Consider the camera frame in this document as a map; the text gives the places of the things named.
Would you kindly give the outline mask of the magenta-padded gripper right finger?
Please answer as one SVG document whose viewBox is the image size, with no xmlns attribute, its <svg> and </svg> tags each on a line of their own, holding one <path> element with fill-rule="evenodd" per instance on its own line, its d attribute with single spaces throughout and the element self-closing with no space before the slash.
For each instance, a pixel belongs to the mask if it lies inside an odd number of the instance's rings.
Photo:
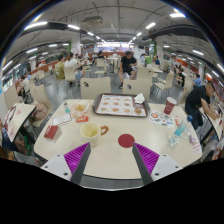
<svg viewBox="0 0 224 224">
<path fill-rule="evenodd" d="M 144 185 L 150 184 L 182 169 L 169 155 L 159 155 L 138 143 L 133 144 L 132 153 L 135 157 Z"/>
</svg>

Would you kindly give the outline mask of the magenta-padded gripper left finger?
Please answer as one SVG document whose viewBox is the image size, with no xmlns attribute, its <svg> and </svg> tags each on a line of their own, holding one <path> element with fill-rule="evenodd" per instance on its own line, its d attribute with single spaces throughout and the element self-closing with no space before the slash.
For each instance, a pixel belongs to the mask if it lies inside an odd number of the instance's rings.
<svg viewBox="0 0 224 224">
<path fill-rule="evenodd" d="M 57 154 L 48 160 L 42 169 L 79 185 L 90 152 L 90 144 L 85 143 L 65 155 Z"/>
</svg>

